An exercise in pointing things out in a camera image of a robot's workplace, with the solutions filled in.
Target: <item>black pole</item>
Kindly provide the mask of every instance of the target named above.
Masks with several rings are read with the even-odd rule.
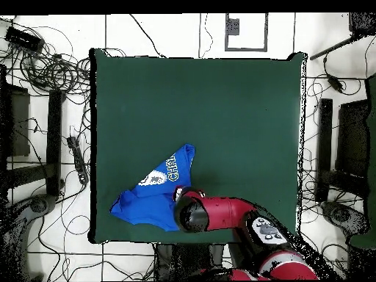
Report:
[[[310,60],[314,60],[316,58],[319,58],[319,57],[321,57],[323,55],[326,55],[326,54],[328,54],[330,52],[333,52],[334,50],[336,50],[338,48],[341,48],[342,46],[345,46],[345,45],[347,45],[349,43],[353,43],[356,40],[357,40],[357,38],[355,39],[355,37],[352,36],[349,39],[346,39],[344,41],[341,41],[340,43],[337,43],[336,45],[332,46],[331,48],[327,48],[326,50],[315,54],[314,56],[310,57],[309,59]]]

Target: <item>metal frame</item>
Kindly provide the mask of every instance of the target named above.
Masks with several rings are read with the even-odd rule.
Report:
[[[229,34],[228,34],[227,25],[230,22],[230,13],[226,13],[225,14],[225,51],[227,52],[267,52],[268,18],[269,18],[269,13],[265,13],[264,47],[263,48],[229,48],[228,47]]]
[[[319,120],[317,135],[317,183],[314,185],[314,200],[328,200],[330,186],[351,192],[365,198],[369,192],[364,177],[351,176],[341,171],[330,170],[332,140],[333,100],[322,98],[319,102]]]
[[[0,65],[0,279],[6,281],[41,281],[33,279],[27,268],[27,239],[32,223],[51,212],[63,187],[60,179],[62,102],[65,94],[51,90],[48,100],[46,164],[7,169],[12,143],[13,120],[11,87],[6,80],[7,68]],[[22,200],[9,206],[9,188],[46,180],[46,194]]]

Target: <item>cable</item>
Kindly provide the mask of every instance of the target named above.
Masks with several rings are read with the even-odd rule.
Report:
[[[369,45],[367,46],[366,52],[364,53],[364,60],[366,62],[366,79],[368,78],[368,62],[367,62],[367,52],[373,41],[376,39],[376,36],[373,37]]]
[[[152,41],[152,39],[149,37],[149,35],[146,33],[146,31],[143,29],[143,27],[140,25],[140,23],[137,21],[137,19],[132,15],[132,14],[129,14],[133,20],[136,22],[136,24],[138,25],[138,27],[141,29],[141,31],[145,34],[145,36],[150,40],[151,44],[153,45],[153,48],[154,48],[154,51],[160,56],[160,57],[164,57],[166,58],[165,55],[162,55],[160,54],[157,50],[156,50],[156,46],[154,44],[154,42]]]
[[[204,53],[203,53],[203,56],[201,57],[201,58],[203,58],[204,56],[205,56],[205,54],[207,53],[207,52],[209,52],[211,49],[212,49],[212,44],[213,44],[213,37],[212,37],[212,35],[210,34],[210,32],[208,32],[208,29],[206,28],[206,21],[208,20],[208,13],[206,13],[206,17],[205,17],[205,22],[204,22],[204,24],[203,24],[203,28],[205,29],[205,31],[206,31],[206,33],[209,35],[209,37],[210,37],[210,39],[211,39],[211,43],[210,43],[210,46],[209,46],[209,49],[208,50],[206,50]]]

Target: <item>black stand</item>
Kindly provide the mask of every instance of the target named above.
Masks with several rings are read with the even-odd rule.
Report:
[[[359,40],[359,39],[360,39],[359,37],[351,36],[349,39],[343,40],[340,43],[337,43],[336,45],[332,46],[331,48],[327,48],[326,50],[315,54],[314,56],[310,57],[309,59],[314,60],[314,59],[319,58],[323,55],[329,54],[330,52],[333,52],[336,49],[341,48],[342,46],[346,46],[347,44],[353,43],[353,42],[355,42],[356,40]]]
[[[32,223],[52,211],[64,186],[60,179],[62,102],[65,95],[51,90],[48,100],[46,164],[7,169],[12,146],[13,121],[10,86],[6,67],[0,65],[0,280],[41,281],[33,279],[27,269],[27,239]],[[12,206],[7,202],[10,188],[46,180],[46,194],[22,200]]]

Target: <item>green tablecloth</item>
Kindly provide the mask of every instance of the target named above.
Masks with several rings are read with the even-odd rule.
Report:
[[[90,61],[97,139],[92,241],[232,241],[230,230],[164,232],[109,213],[123,190],[132,189],[184,143],[196,147],[194,187],[208,196],[258,203],[295,232],[304,54],[286,61],[160,59],[108,57],[91,50]]]

